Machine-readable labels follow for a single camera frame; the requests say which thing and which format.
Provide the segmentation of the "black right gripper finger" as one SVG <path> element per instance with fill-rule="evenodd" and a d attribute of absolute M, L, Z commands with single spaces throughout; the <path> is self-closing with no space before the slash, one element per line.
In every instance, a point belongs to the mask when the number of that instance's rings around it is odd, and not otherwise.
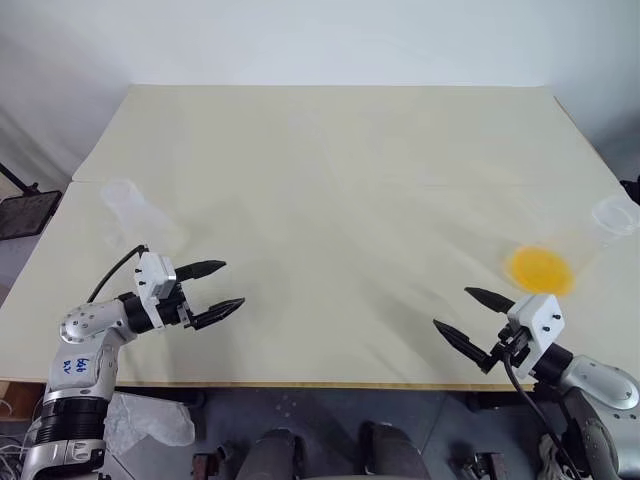
<path fill-rule="evenodd" d="M 465 287 L 464 291 L 471 295 L 476 301 L 490 310 L 507 314 L 515 305 L 515 302 L 503 295 L 478 287 Z"/>
<path fill-rule="evenodd" d="M 495 362 L 491 356 L 473 344 L 467 335 L 437 319 L 433 320 L 433 324 L 455 350 L 475 363 L 483 373 L 488 373 L 493 368 Z"/>

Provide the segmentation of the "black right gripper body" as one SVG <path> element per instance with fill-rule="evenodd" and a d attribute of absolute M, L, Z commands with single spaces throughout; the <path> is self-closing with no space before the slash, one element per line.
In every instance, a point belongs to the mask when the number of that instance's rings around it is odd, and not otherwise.
<path fill-rule="evenodd" d="M 498 333 L 498 342 L 492 348 L 491 356 L 501 362 L 508 357 L 512 366 L 519 367 L 530 353 L 530 340 L 531 334 L 527 327 L 507 324 Z"/>

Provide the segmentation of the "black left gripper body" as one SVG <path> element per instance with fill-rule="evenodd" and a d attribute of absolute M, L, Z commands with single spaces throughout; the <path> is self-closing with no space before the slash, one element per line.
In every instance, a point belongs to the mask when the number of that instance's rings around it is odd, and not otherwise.
<path fill-rule="evenodd" d="M 158 314 L 164 326 L 191 326 L 192 312 L 179 282 L 174 284 L 166 298 L 159 301 Z"/>

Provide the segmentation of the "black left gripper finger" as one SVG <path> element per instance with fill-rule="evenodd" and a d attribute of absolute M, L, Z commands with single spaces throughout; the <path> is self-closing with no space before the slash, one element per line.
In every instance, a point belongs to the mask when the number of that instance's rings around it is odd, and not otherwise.
<path fill-rule="evenodd" d="M 244 298 L 236 298 L 222 301 L 216 305 L 211 306 L 207 311 L 198 314 L 191 315 L 189 326 L 198 331 L 203 328 L 214 325 L 218 322 L 225 320 L 237 311 L 245 303 Z"/>
<path fill-rule="evenodd" d="M 184 265 L 175 269 L 176 281 L 184 282 L 209 276 L 226 266 L 225 261 L 204 260 Z"/>

